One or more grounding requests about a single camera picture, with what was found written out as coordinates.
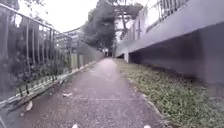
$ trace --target railing bar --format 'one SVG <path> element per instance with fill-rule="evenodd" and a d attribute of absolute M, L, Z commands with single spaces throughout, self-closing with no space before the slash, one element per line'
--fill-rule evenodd
<path fill-rule="evenodd" d="M 43 38 L 43 44 L 42 44 L 42 64 L 43 64 L 43 66 L 46 68 L 46 63 L 45 63 L 45 52 L 44 52 L 44 49 L 45 49 L 45 34 L 44 34 L 44 26 L 42 26 L 43 28 L 42 28 L 42 38 Z M 43 75 L 44 75 L 44 77 L 45 77 L 45 70 L 46 69 L 42 69 L 42 73 L 43 73 Z"/>

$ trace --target sky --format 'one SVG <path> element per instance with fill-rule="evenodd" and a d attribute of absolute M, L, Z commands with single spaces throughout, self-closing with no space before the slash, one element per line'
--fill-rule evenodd
<path fill-rule="evenodd" d="M 88 13 L 94 9 L 98 0 L 45 0 L 44 7 L 32 6 L 33 10 L 38 11 L 39 16 L 60 32 L 73 30 L 85 24 Z M 133 0 L 145 5 L 148 0 Z M 20 3 L 20 12 L 29 15 L 31 12 L 23 2 Z"/>

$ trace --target curb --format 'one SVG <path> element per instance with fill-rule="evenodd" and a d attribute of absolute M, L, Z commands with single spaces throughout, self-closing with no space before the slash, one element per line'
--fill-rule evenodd
<path fill-rule="evenodd" d="M 29 89 L 30 94 L 25 95 L 24 97 L 20 97 L 20 94 L 16 94 L 15 96 L 8 98 L 7 100 L 1 101 L 0 109 L 7 107 L 9 105 L 13 105 L 13 106 L 16 106 L 16 107 L 12 108 L 12 110 L 14 110 L 14 109 L 18 108 L 18 106 L 22 106 L 25 103 L 27 103 L 30 100 L 37 97 L 38 95 L 48 91 L 50 88 L 54 87 L 54 85 L 60 84 L 65 79 L 75 75 L 76 73 L 78 73 L 94 64 L 96 64 L 96 61 L 90 62 L 89 64 L 86 64 L 85 66 L 81 67 L 80 69 L 73 70 L 71 73 L 62 74 L 62 75 L 58 76 L 58 79 L 53 82 L 51 80 L 49 80 L 45 83 L 34 86 L 33 88 Z"/>

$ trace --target tree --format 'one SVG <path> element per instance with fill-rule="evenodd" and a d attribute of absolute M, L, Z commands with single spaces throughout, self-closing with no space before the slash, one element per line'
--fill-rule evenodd
<path fill-rule="evenodd" d="M 82 41 L 99 50 L 111 49 L 115 37 L 114 21 L 113 6 L 104 0 L 99 0 L 96 8 L 89 13 L 88 21 L 84 25 Z"/>
<path fill-rule="evenodd" d="M 134 20 L 142 9 L 141 4 L 127 4 L 127 0 L 99 0 L 95 9 L 89 12 L 80 39 L 98 49 L 112 49 L 115 33 L 122 31 L 124 36 L 127 23 Z M 116 21 L 122 21 L 123 28 L 115 29 Z"/>
<path fill-rule="evenodd" d="M 122 31 L 120 38 L 122 39 L 128 31 L 127 23 L 133 21 L 138 16 L 143 6 L 139 3 L 127 4 L 128 0 L 105 0 L 108 4 L 114 6 L 116 21 L 121 20 L 123 28 L 116 31 Z"/>

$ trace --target vegetation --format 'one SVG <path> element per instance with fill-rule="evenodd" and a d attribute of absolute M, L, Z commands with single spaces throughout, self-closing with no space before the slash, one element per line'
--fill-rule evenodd
<path fill-rule="evenodd" d="M 112 49 L 115 33 L 122 31 L 122 37 L 127 32 L 126 24 L 134 20 L 142 5 L 122 5 L 123 0 L 99 0 L 95 9 L 89 13 L 89 18 L 84 25 L 84 34 L 80 40 L 96 47 L 99 50 Z M 116 21 L 122 21 L 123 28 L 116 29 Z"/>
<path fill-rule="evenodd" d="M 213 104 L 201 83 L 122 60 L 116 63 L 121 73 L 170 121 L 169 127 L 224 127 L 223 109 Z"/>
<path fill-rule="evenodd" d="M 41 4 L 41 0 L 26 1 L 30 4 L 33 2 Z M 19 9 L 17 0 L 0 0 L 0 2 Z M 49 29 L 42 31 L 40 30 L 42 26 L 34 21 L 28 22 L 26 18 L 22 18 L 18 24 L 16 16 L 18 15 L 0 8 L 0 42 L 3 42 L 0 49 L 0 93 L 15 90 L 42 77 L 61 73 L 68 65 L 67 59 L 61 61 L 54 59 L 55 55 L 61 58 L 66 58 L 66 55 L 59 54 L 52 44 L 52 31 Z"/>

